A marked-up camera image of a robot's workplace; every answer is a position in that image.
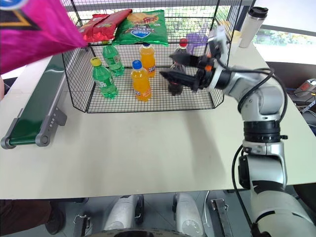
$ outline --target yellow bottle cap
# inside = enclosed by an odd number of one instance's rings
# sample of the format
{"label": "yellow bottle cap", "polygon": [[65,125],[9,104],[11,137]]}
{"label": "yellow bottle cap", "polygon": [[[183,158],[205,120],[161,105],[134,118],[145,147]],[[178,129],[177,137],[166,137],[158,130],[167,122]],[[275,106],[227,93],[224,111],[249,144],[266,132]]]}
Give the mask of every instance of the yellow bottle cap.
{"label": "yellow bottle cap", "polygon": [[91,58],[90,59],[90,63],[94,67],[98,67],[98,66],[100,66],[102,64],[101,60],[98,57]]}

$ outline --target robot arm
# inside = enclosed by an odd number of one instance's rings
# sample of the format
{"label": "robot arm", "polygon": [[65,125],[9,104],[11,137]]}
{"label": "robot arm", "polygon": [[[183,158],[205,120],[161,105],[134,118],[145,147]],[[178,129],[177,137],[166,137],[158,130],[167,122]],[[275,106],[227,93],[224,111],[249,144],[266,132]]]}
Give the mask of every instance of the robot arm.
{"label": "robot arm", "polygon": [[264,79],[262,73],[271,77],[273,71],[231,69],[223,65],[221,62],[227,60],[224,28],[217,29],[208,46],[211,56],[171,55],[178,63],[197,67],[194,77],[175,71],[161,74],[169,81],[189,86],[195,92],[197,89],[216,88],[238,101],[238,110],[244,121],[244,140],[240,150],[246,153],[239,157],[238,175],[239,183],[251,190],[254,223],[250,218],[248,222],[252,235],[316,236],[316,227],[307,213],[294,197],[284,192],[287,175],[281,139],[287,137],[280,136],[279,126],[287,105],[284,88],[264,83],[268,78]]}

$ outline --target conveyor belt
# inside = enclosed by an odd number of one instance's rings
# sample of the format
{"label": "conveyor belt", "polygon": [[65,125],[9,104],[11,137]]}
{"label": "conveyor belt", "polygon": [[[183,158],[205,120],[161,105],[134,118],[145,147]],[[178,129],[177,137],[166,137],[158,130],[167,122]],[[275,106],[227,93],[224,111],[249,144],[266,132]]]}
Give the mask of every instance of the conveyor belt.
{"label": "conveyor belt", "polygon": [[58,125],[65,125],[67,116],[56,106],[65,81],[61,55],[53,56],[28,103],[1,140],[5,149],[17,145],[47,146]]}

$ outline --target black cable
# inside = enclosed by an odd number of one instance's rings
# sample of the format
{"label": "black cable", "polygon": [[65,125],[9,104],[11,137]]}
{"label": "black cable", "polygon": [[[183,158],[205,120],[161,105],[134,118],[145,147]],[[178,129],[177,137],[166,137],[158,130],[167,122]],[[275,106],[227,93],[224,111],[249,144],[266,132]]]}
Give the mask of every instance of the black cable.
{"label": "black cable", "polygon": [[249,97],[250,94],[252,94],[255,90],[257,90],[260,86],[262,86],[265,82],[267,82],[267,80],[269,80],[270,78],[274,78],[280,85],[284,94],[284,105],[283,105],[283,110],[282,113],[280,115],[280,120],[282,121],[282,119],[284,118],[284,115],[286,113],[286,109],[287,109],[287,92],[284,86],[284,83],[281,81],[281,79],[276,76],[273,75],[274,73],[274,69],[272,68],[259,68],[259,69],[255,69],[255,70],[243,70],[243,69],[234,69],[234,68],[230,68],[227,67],[225,64],[223,64],[220,59],[219,56],[216,56],[217,62],[218,64],[223,67],[224,69],[231,71],[231,72],[236,72],[236,73],[259,73],[259,74],[265,74],[268,75],[267,77],[265,77],[261,82],[259,82],[257,85],[255,85],[253,88],[251,88],[239,101],[238,103],[238,111],[241,112],[241,107],[243,105],[243,103],[245,102],[245,100]]}
{"label": "black cable", "polygon": [[245,217],[246,217],[246,220],[247,220],[247,223],[248,223],[250,229],[252,229],[252,221],[251,221],[251,219],[250,219],[250,217],[249,217],[249,214],[248,214],[248,212],[247,212],[247,209],[246,209],[245,205],[243,204],[243,201],[242,201],[242,199],[241,199],[241,196],[240,196],[240,194],[239,194],[239,191],[238,191],[237,186],[236,186],[236,181],[235,181],[235,164],[236,164],[237,157],[238,157],[238,155],[239,155],[239,153],[240,153],[241,150],[242,150],[242,145],[241,145],[241,146],[238,148],[238,150],[236,151],[235,156],[234,156],[234,159],[233,159],[233,164],[232,164],[232,180],[233,180],[234,191],[236,192],[237,198],[238,198],[238,200],[239,200],[239,202],[240,202],[240,205],[241,205],[243,214],[244,214]]}

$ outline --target green chip bag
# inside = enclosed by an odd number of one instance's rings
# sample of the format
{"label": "green chip bag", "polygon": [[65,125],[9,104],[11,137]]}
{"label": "green chip bag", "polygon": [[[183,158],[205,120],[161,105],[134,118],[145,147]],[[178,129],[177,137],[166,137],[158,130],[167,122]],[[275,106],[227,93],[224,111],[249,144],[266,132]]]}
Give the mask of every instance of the green chip bag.
{"label": "green chip bag", "polygon": [[135,12],[118,26],[112,44],[152,43],[168,46],[164,10]]}

